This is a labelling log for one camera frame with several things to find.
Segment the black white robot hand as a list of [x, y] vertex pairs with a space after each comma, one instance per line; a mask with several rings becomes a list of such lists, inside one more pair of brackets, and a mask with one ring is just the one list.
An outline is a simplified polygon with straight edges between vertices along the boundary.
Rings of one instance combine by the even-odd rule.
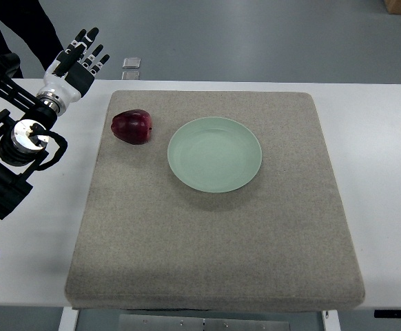
[[103, 45], [93, 46], [98, 34], [97, 27], [83, 29], [59, 53], [45, 72], [44, 86], [37, 93], [39, 99], [49, 99], [66, 108], [85, 96], [110, 58], [101, 54]]

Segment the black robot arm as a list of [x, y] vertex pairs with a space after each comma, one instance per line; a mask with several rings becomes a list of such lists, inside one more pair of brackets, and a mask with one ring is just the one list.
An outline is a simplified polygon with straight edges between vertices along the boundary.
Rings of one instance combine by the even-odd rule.
[[19, 69], [17, 54], [0, 55], [0, 97], [23, 112], [19, 120], [0, 111], [0, 220], [29, 195], [28, 178], [58, 163], [68, 148], [53, 132], [60, 105], [54, 99], [35, 97], [13, 81]]

